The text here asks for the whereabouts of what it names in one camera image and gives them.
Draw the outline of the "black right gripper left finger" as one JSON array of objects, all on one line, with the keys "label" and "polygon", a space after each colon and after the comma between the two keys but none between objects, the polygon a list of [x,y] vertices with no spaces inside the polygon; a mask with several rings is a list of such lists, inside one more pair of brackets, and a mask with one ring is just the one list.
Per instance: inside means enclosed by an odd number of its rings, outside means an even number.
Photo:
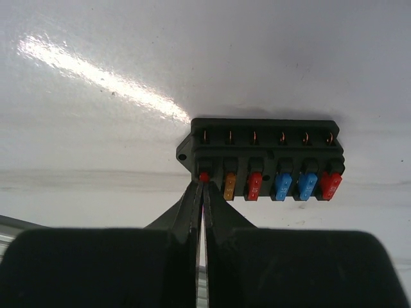
[{"label": "black right gripper left finger", "polygon": [[1,262],[2,307],[195,307],[203,185],[144,228],[38,228]]}]

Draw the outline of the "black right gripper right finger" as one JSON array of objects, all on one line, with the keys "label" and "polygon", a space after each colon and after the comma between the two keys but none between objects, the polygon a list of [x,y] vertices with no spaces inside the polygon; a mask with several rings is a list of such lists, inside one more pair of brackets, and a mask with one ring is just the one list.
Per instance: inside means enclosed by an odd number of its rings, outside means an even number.
[{"label": "black right gripper right finger", "polygon": [[383,245],[359,231],[259,228],[203,188],[210,307],[408,307]]}]

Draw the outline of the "orange blade fuse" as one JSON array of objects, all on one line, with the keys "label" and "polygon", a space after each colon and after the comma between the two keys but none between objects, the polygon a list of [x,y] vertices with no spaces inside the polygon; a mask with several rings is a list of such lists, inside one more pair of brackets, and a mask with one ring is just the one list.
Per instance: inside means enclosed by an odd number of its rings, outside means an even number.
[{"label": "orange blade fuse", "polygon": [[233,201],[236,187],[236,174],[227,173],[224,180],[223,197],[226,201]]}]

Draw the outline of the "red blade fuse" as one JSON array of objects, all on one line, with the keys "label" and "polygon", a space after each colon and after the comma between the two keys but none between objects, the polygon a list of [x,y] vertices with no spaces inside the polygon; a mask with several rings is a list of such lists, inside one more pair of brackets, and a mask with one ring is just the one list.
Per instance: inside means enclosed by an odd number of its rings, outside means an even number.
[{"label": "red blade fuse", "polygon": [[199,180],[204,183],[208,183],[210,181],[210,176],[208,172],[201,172],[199,175]]}]

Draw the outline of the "black fuse box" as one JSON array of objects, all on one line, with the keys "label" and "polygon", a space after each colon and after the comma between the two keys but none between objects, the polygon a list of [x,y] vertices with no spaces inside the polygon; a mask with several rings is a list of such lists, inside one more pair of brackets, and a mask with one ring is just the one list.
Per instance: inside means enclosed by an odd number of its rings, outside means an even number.
[{"label": "black fuse box", "polygon": [[196,118],[176,158],[193,180],[208,172],[222,195],[235,173],[234,199],[329,201],[345,171],[339,132],[330,120]]}]

